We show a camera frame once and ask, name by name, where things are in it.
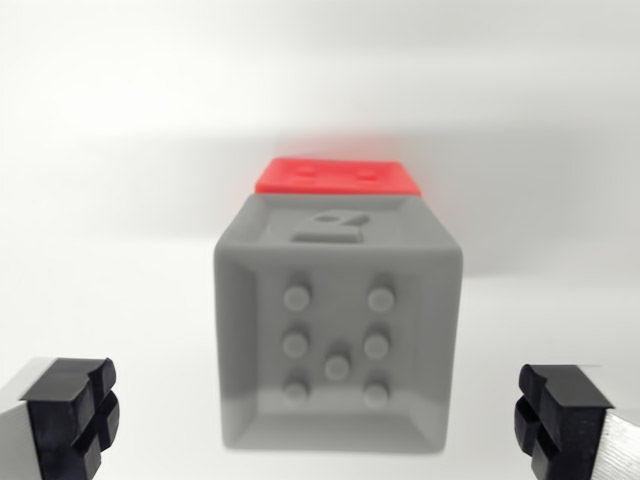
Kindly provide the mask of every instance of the red top piece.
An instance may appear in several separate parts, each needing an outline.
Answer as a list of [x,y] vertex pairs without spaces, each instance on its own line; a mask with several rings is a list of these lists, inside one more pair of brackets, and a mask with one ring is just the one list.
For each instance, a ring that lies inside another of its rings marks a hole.
[[256,193],[417,195],[422,192],[401,163],[274,158]]

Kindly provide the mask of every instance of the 3d printed cube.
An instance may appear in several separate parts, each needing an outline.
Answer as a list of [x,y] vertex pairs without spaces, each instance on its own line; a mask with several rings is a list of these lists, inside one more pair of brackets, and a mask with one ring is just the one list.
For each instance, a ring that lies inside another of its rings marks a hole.
[[113,362],[38,358],[0,390],[0,480],[91,480],[114,441]]
[[252,195],[216,247],[230,447],[444,447],[461,250],[420,196],[344,184]]

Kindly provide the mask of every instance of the cube face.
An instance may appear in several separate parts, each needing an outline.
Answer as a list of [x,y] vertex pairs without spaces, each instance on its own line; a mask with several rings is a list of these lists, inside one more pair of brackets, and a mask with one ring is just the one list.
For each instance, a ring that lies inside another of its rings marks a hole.
[[256,193],[421,195],[398,162],[304,158],[274,158],[258,179]]
[[215,270],[227,445],[442,449],[462,254],[419,197],[254,195]]

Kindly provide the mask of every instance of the black rubber pad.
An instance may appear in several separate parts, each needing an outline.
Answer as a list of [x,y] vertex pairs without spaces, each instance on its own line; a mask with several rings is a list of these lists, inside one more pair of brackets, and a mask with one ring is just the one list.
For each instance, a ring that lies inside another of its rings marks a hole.
[[536,477],[589,480],[606,410],[613,405],[575,365],[525,365],[520,390],[516,438],[533,457]]
[[115,439],[120,407],[113,362],[58,359],[27,402],[42,480],[91,480]]

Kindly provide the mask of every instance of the white surface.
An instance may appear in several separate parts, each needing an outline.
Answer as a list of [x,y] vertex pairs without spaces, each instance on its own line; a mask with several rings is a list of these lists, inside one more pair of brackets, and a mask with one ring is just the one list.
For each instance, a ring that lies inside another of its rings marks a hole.
[[[635,0],[0,0],[0,381],[110,356],[101,480],[530,479],[530,363],[637,372]],[[465,252],[447,452],[221,447],[211,257],[274,155],[398,159]]]

